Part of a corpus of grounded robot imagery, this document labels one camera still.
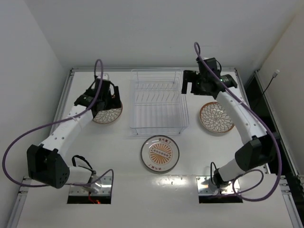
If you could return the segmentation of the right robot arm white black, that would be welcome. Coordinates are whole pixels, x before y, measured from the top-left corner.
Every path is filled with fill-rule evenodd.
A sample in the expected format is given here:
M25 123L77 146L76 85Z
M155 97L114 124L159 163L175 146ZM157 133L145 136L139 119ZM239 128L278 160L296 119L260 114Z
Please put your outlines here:
M191 83L192 94L212 96L227 112L243 143L231 161L215 170L213 184L220 188L237 176L272 161L278 151L277 142L274 134L253 116L251 109L241 100L234 78L220 74L216 59L197 58L196 61L199 71L183 72L181 92L185 94L188 83Z

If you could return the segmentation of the floral brown-rimmed plate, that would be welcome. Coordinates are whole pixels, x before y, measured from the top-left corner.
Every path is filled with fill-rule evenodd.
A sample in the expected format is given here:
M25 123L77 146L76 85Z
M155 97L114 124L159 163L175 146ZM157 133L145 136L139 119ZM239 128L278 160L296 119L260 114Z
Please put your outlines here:
M122 111L123 111L123 104L121 103L121 107L119 107L119 108L100 111L95 116L93 121L95 123L99 123L99 124L112 123L120 117L120 115L122 114Z
M235 126L226 110L218 102L204 104L199 111L199 119L201 124L213 133L227 133Z

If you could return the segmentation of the sunburst plate with green rim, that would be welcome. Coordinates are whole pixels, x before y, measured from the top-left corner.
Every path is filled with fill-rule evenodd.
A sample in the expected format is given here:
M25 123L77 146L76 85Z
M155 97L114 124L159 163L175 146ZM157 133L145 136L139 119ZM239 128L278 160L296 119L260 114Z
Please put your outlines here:
M140 158L148 170L155 173L167 173L178 163L180 150L172 138L155 135L143 143Z

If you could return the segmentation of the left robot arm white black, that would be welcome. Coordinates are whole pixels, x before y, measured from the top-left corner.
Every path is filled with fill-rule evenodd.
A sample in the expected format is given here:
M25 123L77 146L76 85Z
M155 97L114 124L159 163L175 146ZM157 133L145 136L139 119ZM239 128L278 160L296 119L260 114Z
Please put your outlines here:
M119 88L111 81L97 78L80 95L67 120L62 121L55 131L40 145L31 145L27 150L28 174L35 181L56 189L66 184L98 192L97 177L93 168L65 162L66 153L81 130L92 121L99 122L103 111L122 107Z

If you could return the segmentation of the white wire dish rack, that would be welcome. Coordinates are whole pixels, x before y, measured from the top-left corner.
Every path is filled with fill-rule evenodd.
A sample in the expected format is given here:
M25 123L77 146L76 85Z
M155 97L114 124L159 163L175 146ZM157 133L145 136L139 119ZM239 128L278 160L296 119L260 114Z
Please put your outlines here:
M134 136L178 135L189 126L182 80L179 68L131 71L130 129Z

